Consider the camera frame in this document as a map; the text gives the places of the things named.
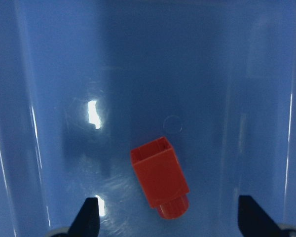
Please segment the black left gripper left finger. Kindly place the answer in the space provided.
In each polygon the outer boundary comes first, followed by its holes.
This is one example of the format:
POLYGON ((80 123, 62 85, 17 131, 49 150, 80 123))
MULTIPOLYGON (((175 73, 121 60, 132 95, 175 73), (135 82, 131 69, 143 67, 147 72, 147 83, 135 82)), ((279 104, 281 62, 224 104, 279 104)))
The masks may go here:
POLYGON ((71 224, 69 237, 97 237, 100 231, 99 204, 96 197, 88 197, 71 224))

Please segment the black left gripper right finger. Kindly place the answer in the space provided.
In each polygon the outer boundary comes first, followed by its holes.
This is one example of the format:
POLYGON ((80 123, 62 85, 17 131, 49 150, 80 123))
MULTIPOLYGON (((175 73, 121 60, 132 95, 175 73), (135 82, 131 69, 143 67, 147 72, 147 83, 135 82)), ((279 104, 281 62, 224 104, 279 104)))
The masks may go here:
POLYGON ((237 223, 244 237, 287 236, 251 196, 239 196, 237 223))

